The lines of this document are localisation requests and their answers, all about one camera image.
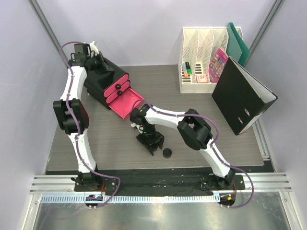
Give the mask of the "black drawer cabinet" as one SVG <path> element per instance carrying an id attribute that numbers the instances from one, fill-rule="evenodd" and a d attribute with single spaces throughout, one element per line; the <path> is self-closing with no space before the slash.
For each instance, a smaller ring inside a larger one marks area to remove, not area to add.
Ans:
<path id="1" fill-rule="evenodd" d="M 106 103 L 106 98 L 104 97 L 104 91 L 124 74 L 128 73 L 107 58 L 103 62 L 103 67 L 85 67 L 85 69 L 87 77 L 84 81 L 84 86 L 87 92 L 109 109 L 109 104 Z"/>

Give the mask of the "black round compact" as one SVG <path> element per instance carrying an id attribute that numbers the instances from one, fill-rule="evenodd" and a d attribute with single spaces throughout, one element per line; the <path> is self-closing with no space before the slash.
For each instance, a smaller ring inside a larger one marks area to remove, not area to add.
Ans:
<path id="1" fill-rule="evenodd" d="M 172 156 L 172 150 L 170 148 L 163 149 L 163 157 L 169 159 Z"/>

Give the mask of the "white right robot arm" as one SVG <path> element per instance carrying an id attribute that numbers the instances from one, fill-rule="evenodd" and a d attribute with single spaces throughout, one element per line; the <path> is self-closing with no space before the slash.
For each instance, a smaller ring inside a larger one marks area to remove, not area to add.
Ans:
<path id="1" fill-rule="evenodd" d="M 151 155 L 163 147 L 165 140 L 164 135 L 156 131 L 155 126 L 176 129 L 184 143 L 192 150 L 199 151 L 209 163 L 220 188 L 228 189 L 233 185 L 235 170 L 217 149 L 210 125 L 196 110 L 175 112 L 144 104 L 139 109 L 132 109 L 130 121 L 131 126 L 139 131 L 136 139 Z"/>

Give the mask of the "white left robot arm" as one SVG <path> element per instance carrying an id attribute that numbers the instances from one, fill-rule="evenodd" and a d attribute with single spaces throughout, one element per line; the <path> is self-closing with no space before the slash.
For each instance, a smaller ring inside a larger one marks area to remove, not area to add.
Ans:
<path id="1" fill-rule="evenodd" d="M 53 102 L 59 127 L 72 142 L 78 162 L 78 175 L 72 178 L 76 191 L 97 191 L 102 186 L 102 177 L 92 156 L 89 141 L 89 116 L 81 102 L 83 85 L 87 71 L 101 65 L 99 50 L 91 43 L 73 42 L 74 53 L 64 63 L 68 77 L 64 92 L 59 100 Z"/>

